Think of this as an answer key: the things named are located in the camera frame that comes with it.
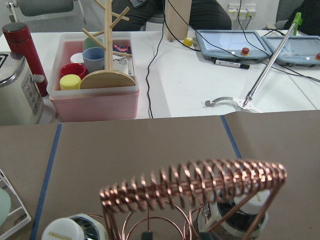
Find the yellow cup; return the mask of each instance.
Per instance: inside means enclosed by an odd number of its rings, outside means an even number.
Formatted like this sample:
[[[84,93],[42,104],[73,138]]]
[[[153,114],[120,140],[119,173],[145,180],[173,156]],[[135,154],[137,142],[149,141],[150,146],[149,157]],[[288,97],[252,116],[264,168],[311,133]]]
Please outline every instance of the yellow cup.
[[[61,90],[78,90],[80,89],[81,78],[75,74],[68,74],[60,79]]]

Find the person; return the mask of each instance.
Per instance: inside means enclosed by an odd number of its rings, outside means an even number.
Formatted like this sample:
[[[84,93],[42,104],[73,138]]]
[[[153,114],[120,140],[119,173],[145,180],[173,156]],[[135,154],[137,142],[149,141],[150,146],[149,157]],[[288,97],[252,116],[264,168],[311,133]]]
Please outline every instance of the person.
[[[113,31],[139,31],[156,12],[163,9],[164,0],[113,0],[112,11],[120,14],[126,7],[125,14],[129,21],[121,20]],[[196,30],[230,30],[231,20],[217,0],[192,0],[189,24]]]
[[[320,14],[318,12],[319,9],[319,0],[304,0],[301,6],[293,11],[283,29],[289,29],[292,21],[295,19],[296,13],[301,13],[302,25],[298,27],[298,30],[307,35],[320,36]]]

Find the pink plastic bin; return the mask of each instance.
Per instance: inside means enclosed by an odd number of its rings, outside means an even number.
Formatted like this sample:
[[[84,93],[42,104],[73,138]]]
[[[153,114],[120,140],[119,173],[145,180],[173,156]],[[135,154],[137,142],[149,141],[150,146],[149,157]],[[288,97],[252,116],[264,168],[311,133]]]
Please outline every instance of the pink plastic bin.
[[[139,85],[80,90],[60,90],[60,69],[70,63],[73,54],[82,52],[84,33],[63,33],[60,37],[47,91],[63,122],[90,122],[134,119],[137,116]],[[131,46],[129,32],[114,32],[113,43]],[[132,51],[132,70],[134,52]]]

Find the red cup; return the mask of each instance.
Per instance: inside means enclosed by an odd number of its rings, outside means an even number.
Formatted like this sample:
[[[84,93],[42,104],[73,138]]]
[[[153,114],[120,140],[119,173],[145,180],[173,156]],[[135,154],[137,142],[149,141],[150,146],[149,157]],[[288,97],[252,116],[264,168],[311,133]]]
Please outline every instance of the red cup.
[[[82,80],[87,75],[87,69],[83,64],[69,63],[61,68],[60,73],[62,77],[69,74],[75,74],[78,75]]]

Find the green clamp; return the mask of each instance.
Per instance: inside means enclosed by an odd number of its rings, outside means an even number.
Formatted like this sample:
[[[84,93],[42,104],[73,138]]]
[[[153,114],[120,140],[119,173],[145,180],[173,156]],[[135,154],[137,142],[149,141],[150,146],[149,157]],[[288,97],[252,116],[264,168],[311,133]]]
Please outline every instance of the green clamp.
[[[298,26],[301,26],[301,24],[302,24],[301,12],[297,12],[295,14],[295,17],[294,17],[294,20],[292,21],[292,24],[296,24],[295,28],[294,28],[294,32],[293,32],[293,35],[296,36],[297,35]]]

